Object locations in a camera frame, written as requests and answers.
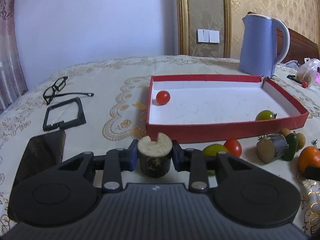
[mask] white wall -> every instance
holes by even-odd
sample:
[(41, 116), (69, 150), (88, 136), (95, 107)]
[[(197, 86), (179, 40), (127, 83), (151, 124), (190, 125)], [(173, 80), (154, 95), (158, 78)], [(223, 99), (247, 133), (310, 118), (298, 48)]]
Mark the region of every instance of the white wall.
[(15, 0), (29, 89), (74, 64), (177, 54), (174, 6), (176, 0)]

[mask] wooden headboard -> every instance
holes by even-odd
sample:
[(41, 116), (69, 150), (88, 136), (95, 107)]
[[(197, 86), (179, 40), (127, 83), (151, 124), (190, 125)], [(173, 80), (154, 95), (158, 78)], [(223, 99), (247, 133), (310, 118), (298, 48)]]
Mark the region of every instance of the wooden headboard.
[[(319, 50), (317, 44), (308, 40), (306, 37), (289, 29), (290, 47), (287, 56), (282, 61), (283, 63), (290, 60), (298, 60), (298, 63), (304, 64), (304, 58), (318, 58)], [(277, 56), (280, 55), (283, 48), (283, 34), (277, 29)]]

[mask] floral wallpaper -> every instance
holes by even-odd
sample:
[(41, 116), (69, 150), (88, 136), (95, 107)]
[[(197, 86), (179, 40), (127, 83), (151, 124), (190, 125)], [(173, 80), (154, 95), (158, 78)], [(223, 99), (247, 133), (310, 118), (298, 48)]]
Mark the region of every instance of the floral wallpaper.
[(317, 4), (318, 4), (318, 20), (319, 20), (319, 31), (318, 31), (318, 48), (320, 49), (320, 0), (317, 0)]
[(242, 18), (249, 11), (279, 18), (289, 28), (318, 44), (317, 0), (231, 0), (232, 58), (240, 58), (244, 34)]
[[(201, 57), (223, 57), (223, 0), (188, 0), (189, 54)], [(220, 31), (220, 43), (198, 43), (197, 29)]]

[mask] eyeglass lens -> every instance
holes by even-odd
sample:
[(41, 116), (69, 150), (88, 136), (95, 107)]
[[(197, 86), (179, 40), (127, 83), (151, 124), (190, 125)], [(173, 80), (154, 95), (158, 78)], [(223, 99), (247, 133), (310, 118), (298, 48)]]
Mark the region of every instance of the eyeglass lens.
[(50, 96), (53, 95), (53, 93), (54, 93), (53, 87), (49, 87), (49, 88), (44, 92), (44, 96), (45, 96), (45, 97), (50, 97)]
[(64, 77), (62, 78), (59, 78), (55, 83), (54, 85), (56, 87), (58, 87), (58, 91), (60, 91), (61, 89), (63, 89), (66, 85), (66, 79)]

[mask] white tray bottom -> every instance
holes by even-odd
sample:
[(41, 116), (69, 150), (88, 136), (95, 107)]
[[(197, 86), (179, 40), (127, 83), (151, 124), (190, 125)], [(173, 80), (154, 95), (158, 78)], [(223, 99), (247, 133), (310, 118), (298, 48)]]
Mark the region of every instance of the white tray bottom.
[[(159, 91), (170, 93), (163, 106), (156, 102)], [(300, 114), (269, 83), (217, 81), (154, 82), (151, 93), (150, 124), (214, 124), (254, 121), (263, 110), (277, 118)]]

